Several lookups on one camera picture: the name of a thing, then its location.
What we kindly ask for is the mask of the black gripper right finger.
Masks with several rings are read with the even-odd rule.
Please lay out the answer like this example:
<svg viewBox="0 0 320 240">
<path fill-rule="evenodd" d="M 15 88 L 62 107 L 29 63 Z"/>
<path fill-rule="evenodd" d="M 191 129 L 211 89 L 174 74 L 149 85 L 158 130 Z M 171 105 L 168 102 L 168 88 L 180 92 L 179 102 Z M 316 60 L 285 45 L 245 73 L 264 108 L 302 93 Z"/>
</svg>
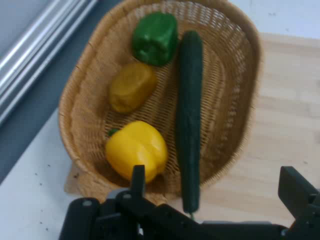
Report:
<svg viewBox="0 0 320 240">
<path fill-rule="evenodd" d="M 284 240 L 320 238 L 320 191 L 294 167 L 280 168 L 278 197 L 294 217 L 291 226 L 281 232 Z"/>
</svg>

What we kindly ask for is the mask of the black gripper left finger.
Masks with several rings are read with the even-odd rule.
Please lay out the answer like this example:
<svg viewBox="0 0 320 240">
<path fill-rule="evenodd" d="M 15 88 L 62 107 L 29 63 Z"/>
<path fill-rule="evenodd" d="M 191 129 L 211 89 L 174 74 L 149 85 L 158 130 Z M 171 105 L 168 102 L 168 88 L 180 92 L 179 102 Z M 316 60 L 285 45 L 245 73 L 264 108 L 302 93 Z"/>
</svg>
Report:
<svg viewBox="0 0 320 240">
<path fill-rule="evenodd" d="M 72 201 L 59 236 L 61 240 L 195 240 L 198 223 L 167 204 L 154 205 L 144 197 L 145 167 L 136 165 L 131 186 L 115 198 Z"/>
</svg>

